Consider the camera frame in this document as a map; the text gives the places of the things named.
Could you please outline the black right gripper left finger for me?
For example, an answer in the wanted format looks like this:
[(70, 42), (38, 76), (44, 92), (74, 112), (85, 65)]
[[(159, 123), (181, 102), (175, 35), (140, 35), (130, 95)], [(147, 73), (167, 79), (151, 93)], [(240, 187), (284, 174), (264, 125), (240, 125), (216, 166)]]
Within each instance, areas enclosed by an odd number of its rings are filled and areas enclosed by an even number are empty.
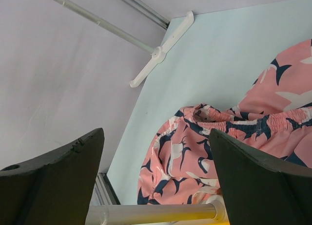
[(104, 146), (104, 131), (0, 171), (2, 225), (83, 225)]

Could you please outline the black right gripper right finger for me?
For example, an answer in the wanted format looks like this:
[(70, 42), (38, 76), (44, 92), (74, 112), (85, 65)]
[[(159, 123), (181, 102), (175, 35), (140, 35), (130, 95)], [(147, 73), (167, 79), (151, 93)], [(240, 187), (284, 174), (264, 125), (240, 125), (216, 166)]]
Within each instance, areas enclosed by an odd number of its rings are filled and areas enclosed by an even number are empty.
[(232, 225), (310, 225), (312, 170), (213, 129), (212, 157)]

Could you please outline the pink shark-print shorts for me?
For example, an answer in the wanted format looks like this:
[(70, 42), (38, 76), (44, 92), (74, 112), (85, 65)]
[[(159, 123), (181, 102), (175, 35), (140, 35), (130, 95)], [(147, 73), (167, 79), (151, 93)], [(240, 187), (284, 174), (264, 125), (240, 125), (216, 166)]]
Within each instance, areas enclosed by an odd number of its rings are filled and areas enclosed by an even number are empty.
[(235, 106), (180, 108), (156, 132), (139, 170), (138, 205), (201, 204), (220, 194), (211, 136), (312, 166), (312, 41), (280, 52)]

